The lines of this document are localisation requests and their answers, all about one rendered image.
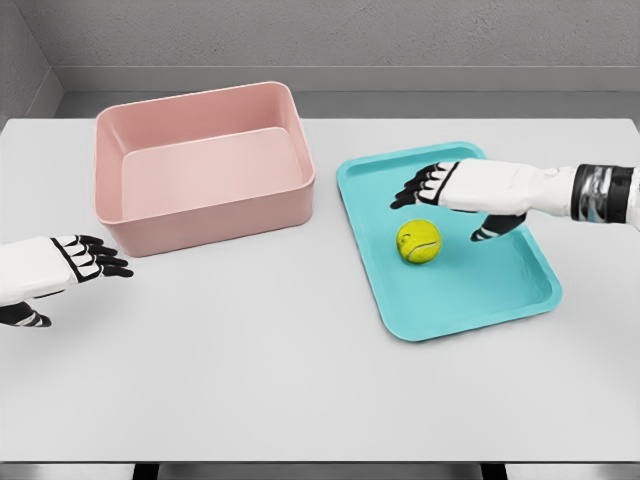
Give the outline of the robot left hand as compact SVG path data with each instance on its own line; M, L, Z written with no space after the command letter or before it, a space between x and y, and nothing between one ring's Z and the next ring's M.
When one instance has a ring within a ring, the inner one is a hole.
M0 325L48 328L29 302L102 277L130 278L118 251L89 235L35 237L0 244Z

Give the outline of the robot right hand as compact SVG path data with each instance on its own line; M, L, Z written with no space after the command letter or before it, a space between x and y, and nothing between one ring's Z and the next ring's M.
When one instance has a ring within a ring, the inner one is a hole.
M529 184L537 169L524 164L463 159L438 162L416 172L395 195L394 210L427 204L463 213L484 213L473 242L503 236L524 223L533 208Z

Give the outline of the blue rectangular tray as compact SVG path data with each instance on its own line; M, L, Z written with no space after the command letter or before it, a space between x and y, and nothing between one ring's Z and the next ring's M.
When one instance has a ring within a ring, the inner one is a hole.
M429 205L390 209L405 181L426 165L484 152L467 142L361 157L344 162L337 183L379 313L387 330L418 342L549 312L562 298L558 278L526 226L473 242L481 214ZM432 222L442 237L436 258L406 262L396 234L408 221Z

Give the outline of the yellow tennis ball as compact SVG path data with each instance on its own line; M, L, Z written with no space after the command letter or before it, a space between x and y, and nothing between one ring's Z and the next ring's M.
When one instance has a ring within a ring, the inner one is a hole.
M434 260L441 249L442 237L438 228L427 220L411 220L396 234L398 253L408 263L424 264Z

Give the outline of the pink rectangular basket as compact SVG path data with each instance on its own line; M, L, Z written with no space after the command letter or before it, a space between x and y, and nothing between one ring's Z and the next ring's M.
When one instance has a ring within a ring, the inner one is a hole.
M304 224L314 181L279 82L116 105L96 119L94 213L133 257Z

